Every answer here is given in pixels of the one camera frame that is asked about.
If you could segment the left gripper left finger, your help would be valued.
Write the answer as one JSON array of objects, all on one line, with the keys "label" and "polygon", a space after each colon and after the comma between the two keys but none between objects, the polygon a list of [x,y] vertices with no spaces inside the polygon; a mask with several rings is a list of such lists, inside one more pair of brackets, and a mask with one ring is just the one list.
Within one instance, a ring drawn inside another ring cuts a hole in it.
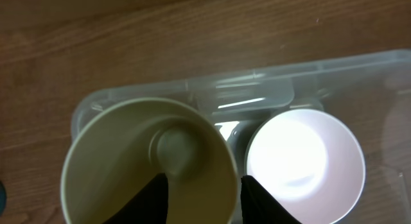
[{"label": "left gripper left finger", "polygon": [[167,215],[168,178],[159,173],[103,224],[166,224]]}]

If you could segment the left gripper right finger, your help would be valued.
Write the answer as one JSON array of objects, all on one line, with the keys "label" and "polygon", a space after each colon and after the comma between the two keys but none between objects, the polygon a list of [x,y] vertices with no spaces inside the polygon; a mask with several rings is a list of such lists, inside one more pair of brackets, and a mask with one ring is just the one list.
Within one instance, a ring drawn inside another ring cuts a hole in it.
[{"label": "left gripper right finger", "polygon": [[241,178],[243,224],[301,224],[252,176]]}]

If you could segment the beige cup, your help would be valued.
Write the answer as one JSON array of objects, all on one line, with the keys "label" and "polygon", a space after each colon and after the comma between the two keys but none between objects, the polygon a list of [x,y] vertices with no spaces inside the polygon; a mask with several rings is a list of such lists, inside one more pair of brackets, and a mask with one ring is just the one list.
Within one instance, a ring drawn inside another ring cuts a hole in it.
[{"label": "beige cup", "polygon": [[67,223],[103,223],[158,174],[168,179],[168,223],[229,223],[237,204],[232,151],[197,110],[166,98],[124,101],[93,118],[64,162]]}]

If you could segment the pink bowl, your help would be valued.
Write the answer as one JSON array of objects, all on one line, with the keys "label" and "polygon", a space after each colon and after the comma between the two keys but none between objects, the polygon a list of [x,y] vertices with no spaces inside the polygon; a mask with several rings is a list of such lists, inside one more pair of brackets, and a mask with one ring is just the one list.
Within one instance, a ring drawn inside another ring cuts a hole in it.
[{"label": "pink bowl", "polygon": [[362,195],[366,164],[343,122],[306,108],[280,113],[254,132],[245,173],[299,222],[337,223]]}]

